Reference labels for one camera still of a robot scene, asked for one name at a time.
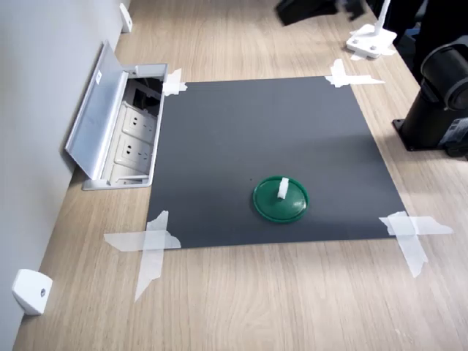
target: dark gray paper sheet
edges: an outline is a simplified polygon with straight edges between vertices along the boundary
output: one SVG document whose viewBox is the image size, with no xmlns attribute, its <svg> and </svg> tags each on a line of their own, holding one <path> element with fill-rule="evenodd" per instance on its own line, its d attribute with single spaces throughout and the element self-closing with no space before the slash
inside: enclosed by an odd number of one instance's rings
<svg viewBox="0 0 468 351">
<path fill-rule="evenodd" d="M 388 238 L 404 205 L 349 86 L 324 77 L 187 83 L 165 99 L 148 222 L 169 211 L 182 248 Z M 300 181 L 307 213 L 252 204 L 269 176 Z"/>
</svg>

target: green lid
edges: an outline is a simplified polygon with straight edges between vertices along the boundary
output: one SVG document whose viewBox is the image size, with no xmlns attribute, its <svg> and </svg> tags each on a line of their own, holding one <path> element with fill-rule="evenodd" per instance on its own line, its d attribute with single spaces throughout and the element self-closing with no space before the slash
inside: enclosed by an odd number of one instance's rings
<svg viewBox="0 0 468 351">
<path fill-rule="evenodd" d="M 253 200 L 257 211 L 266 219 L 276 223 L 290 223 L 306 213 L 309 196 L 301 183 L 289 178 L 286 198 L 279 198 L 279 183 L 282 179 L 282 176 L 275 175 L 261 181 L 254 190 Z"/>
</svg>

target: hinged cover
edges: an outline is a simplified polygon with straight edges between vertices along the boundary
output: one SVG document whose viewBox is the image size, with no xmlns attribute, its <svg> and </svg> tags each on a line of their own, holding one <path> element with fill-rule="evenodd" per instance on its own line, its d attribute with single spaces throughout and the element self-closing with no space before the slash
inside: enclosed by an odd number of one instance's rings
<svg viewBox="0 0 468 351">
<path fill-rule="evenodd" d="M 101 177 L 128 75 L 106 42 L 65 145 L 90 179 Z"/>
</svg>

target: white tape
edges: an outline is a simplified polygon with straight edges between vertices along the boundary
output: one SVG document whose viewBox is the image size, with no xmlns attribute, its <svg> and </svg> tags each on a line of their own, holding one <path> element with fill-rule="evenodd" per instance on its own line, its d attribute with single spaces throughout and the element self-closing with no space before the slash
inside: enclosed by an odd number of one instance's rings
<svg viewBox="0 0 468 351">
<path fill-rule="evenodd" d="M 383 84 L 383 80 L 377 80 L 372 78 L 370 75 L 347 75 L 344 71 L 343 60 L 338 58 L 330 67 L 331 76 L 326 76 L 328 80 L 336 88 L 347 86 L 349 84 Z"/>
<path fill-rule="evenodd" d="M 418 235 L 453 234 L 450 227 L 437 223 L 432 217 L 410 217 L 405 211 L 379 219 L 387 226 L 388 234 L 396 236 L 414 278 L 421 273 L 423 264 L 429 261 Z"/>
<path fill-rule="evenodd" d="M 284 178 L 279 182 L 279 189 L 278 189 L 278 197 L 280 199 L 285 199 L 287 194 L 287 188 L 290 185 L 290 180 L 288 178 Z"/>
<path fill-rule="evenodd" d="M 352 61 L 359 61 L 359 60 L 362 60 L 362 59 L 364 59 L 366 57 L 367 56 L 362 56 L 359 53 L 353 53 L 353 55 L 351 56 L 351 60 Z"/>
<path fill-rule="evenodd" d="M 166 231 L 169 212 L 163 211 L 146 224 L 145 232 L 104 234 L 110 245 L 122 252 L 142 251 L 135 301 L 150 283 L 159 278 L 165 249 L 180 249 L 181 242 Z"/>
<path fill-rule="evenodd" d="M 161 246 L 160 244 L 149 246 L 149 244 L 147 244 L 146 249 L 148 250 L 181 248 L 180 241 L 176 237 L 173 237 L 166 230 L 148 230 L 145 232 L 104 234 L 104 240 L 106 240 L 106 242 L 114 246 L 119 251 L 135 252 L 143 250 L 146 236 L 155 238 L 158 238 L 160 236 L 165 237 L 165 244 L 164 242 L 162 242 L 163 246 Z"/>
<path fill-rule="evenodd" d="M 178 95 L 179 91 L 187 90 L 187 85 L 182 82 L 182 69 L 176 69 L 174 72 L 167 75 L 166 81 L 162 84 L 162 92 L 166 97 L 171 94 Z"/>
<path fill-rule="evenodd" d="M 395 50 L 392 50 L 390 48 L 385 48 L 385 49 L 382 49 L 381 54 L 385 56 L 392 56 L 395 52 L 396 52 Z"/>
</svg>

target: wooden desk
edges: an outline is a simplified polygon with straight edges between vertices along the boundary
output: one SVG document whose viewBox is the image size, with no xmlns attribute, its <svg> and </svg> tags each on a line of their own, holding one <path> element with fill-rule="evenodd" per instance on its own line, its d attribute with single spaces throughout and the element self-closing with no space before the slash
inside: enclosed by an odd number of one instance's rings
<svg viewBox="0 0 468 351">
<path fill-rule="evenodd" d="M 134 303 L 141 253 L 103 234 L 143 230 L 149 189 L 82 192 L 77 172 L 41 266 L 54 280 L 48 306 L 23 321 L 16 350 L 468 348 L 468 163 L 403 149 L 390 121 L 418 92 L 410 72 L 399 55 L 350 61 L 341 49 L 372 15 L 282 28 L 275 2 L 134 0 L 118 57 L 167 62 L 186 81 L 327 75 L 344 59 L 348 73 L 386 82 L 353 91 L 409 214 L 456 234 L 420 238 L 429 264 L 416 279 L 395 240 L 166 252 L 162 278 Z"/>
</svg>

